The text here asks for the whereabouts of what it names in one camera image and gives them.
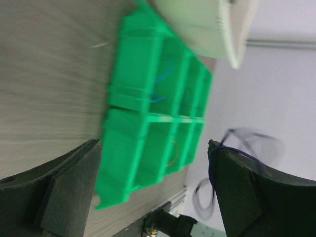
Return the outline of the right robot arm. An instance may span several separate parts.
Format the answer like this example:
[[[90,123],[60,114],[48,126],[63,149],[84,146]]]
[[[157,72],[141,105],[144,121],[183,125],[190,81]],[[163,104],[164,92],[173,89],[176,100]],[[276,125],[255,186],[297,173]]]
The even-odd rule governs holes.
[[[157,209],[146,216],[143,224],[143,232],[160,231],[169,237],[191,237],[191,230],[197,220],[180,215],[176,217],[164,209]]]

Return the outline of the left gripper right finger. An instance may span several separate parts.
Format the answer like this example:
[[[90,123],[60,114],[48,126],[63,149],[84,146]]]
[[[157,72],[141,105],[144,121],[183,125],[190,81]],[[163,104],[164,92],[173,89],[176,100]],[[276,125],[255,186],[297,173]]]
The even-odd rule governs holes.
[[[316,183],[208,142],[209,179],[229,237],[314,237]]]

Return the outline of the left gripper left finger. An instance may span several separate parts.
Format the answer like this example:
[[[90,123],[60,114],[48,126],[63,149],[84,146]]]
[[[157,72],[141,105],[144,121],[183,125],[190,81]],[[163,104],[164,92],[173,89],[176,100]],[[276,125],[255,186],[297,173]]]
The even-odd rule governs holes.
[[[0,181],[2,237],[84,235],[102,156],[90,139],[70,152]]]

